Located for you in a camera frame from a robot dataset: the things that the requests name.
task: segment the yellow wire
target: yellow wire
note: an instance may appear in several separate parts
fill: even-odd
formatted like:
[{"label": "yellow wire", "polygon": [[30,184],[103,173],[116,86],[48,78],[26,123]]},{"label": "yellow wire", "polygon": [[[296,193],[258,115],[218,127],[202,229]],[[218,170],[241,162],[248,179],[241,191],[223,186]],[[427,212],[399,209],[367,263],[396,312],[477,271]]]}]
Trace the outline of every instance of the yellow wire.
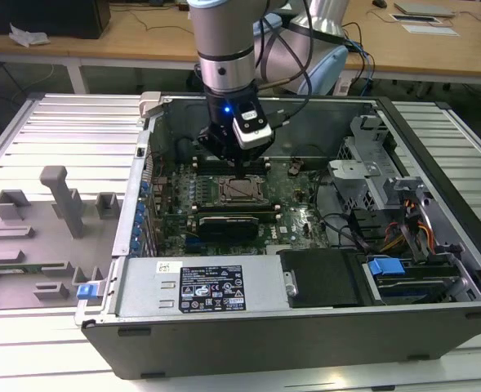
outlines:
[{"label": "yellow wire", "polygon": [[427,245],[429,245],[429,249],[432,251],[432,244],[431,244],[431,237],[430,237],[430,234],[429,234],[429,230],[425,227],[425,226],[422,226],[422,225],[418,225],[418,228],[419,229],[422,229],[423,231],[425,231],[425,235],[427,236]]},{"label": "yellow wire", "polygon": [[402,237],[398,237],[398,238],[395,239],[392,243],[388,243],[387,245],[385,245],[385,246],[380,250],[380,252],[384,252],[384,251],[390,250],[392,247],[395,247],[396,245],[398,245],[402,240],[403,240],[403,236],[402,236]]}]

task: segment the desk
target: desk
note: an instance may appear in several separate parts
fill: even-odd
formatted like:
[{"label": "desk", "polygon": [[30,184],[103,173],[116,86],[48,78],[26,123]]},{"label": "desk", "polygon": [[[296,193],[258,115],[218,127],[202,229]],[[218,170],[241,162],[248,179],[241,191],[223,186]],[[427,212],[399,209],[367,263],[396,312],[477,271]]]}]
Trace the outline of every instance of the desk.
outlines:
[{"label": "desk", "polygon": [[[125,7],[112,7],[112,10]],[[50,37],[51,43],[22,47],[6,35],[0,35],[0,61],[30,64],[63,65],[76,94],[89,92],[82,76],[84,65],[193,69],[198,61],[193,26],[188,12],[176,8],[151,11],[112,11],[111,21],[99,39]],[[149,28],[145,31],[139,18]]]},{"label": "desk", "polygon": [[[481,2],[416,2],[438,3],[455,12],[470,11],[481,14]],[[376,59],[376,79],[481,84],[480,21],[469,14],[453,18],[452,29],[459,33],[460,37],[412,34],[400,23],[386,23],[373,14],[366,14],[373,9],[382,18],[392,20],[389,14],[401,12],[394,7],[393,0],[388,3],[387,9],[379,10],[370,7],[367,1],[353,1],[344,19],[345,23],[357,22],[362,28],[364,48]],[[352,39],[358,39],[358,31],[354,26],[348,26],[347,29]],[[350,55],[337,85],[339,93],[346,94],[346,87],[355,76],[354,67],[361,64],[359,56]]]},{"label": "desk", "polygon": [[[434,3],[435,0],[416,0]],[[438,4],[454,11],[481,14],[481,2],[438,0]],[[462,14],[452,20],[460,37],[444,37],[408,33],[401,25],[388,24],[373,14],[370,0],[353,0],[345,14],[345,23],[355,21],[363,31],[366,51],[376,59],[377,79],[414,80],[423,82],[459,82],[481,84],[481,22]],[[395,13],[393,1],[389,8],[377,10],[382,17]],[[108,28],[98,40],[51,37],[51,44],[26,49],[8,36],[0,36],[0,60],[7,62],[55,64],[67,67],[73,90],[88,92],[82,77],[84,65],[192,69],[198,60],[193,36],[177,28],[151,29],[147,26],[178,26],[192,30],[187,12],[177,9],[112,11]],[[352,38],[358,32],[348,28]],[[336,86],[336,93],[346,95],[350,80],[361,67],[361,60],[350,55]]]}]

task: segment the white paper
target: white paper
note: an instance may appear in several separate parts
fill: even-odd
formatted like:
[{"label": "white paper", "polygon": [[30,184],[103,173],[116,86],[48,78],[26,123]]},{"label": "white paper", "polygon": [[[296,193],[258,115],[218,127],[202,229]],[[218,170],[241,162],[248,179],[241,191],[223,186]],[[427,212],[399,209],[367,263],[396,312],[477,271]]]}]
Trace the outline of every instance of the white paper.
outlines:
[{"label": "white paper", "polygon": [[29,45],[44,45],[50,43],[46,33],[30,33],[16,28],[13,24],[10,24],[11,33],[10,38],[23,47],[29,47]]},{"label": "white paper", "polygon": [[402,24],[402,26],[409,33],[414,34],[450,35],[454,37],[460,37],[460,34],[448,27],[413,26],[410,24]]}]

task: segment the warning label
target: warning label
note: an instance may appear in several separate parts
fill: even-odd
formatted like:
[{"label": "warning label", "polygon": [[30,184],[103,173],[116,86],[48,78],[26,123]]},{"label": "warning label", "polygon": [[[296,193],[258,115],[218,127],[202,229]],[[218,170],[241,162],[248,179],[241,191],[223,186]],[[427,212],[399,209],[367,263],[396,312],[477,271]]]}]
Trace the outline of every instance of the warning label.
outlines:
[{"label": "warning label", "polygon": [[180,269],[182,313],[245,310],[245,296],[241,265]]}]

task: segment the motherboard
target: motherboard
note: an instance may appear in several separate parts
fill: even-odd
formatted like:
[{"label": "motherboard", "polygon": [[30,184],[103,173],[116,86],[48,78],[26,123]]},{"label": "motherboard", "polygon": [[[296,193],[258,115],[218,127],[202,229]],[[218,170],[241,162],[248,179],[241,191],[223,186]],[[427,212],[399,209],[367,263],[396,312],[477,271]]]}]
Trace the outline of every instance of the motherboard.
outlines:
[{"label": "motherboard", "polygon": [[236,178],[224,163],[182,164],[157,187],[160,256],[276,254],[327,247],[314,205],[316,171],[274,159]]}]

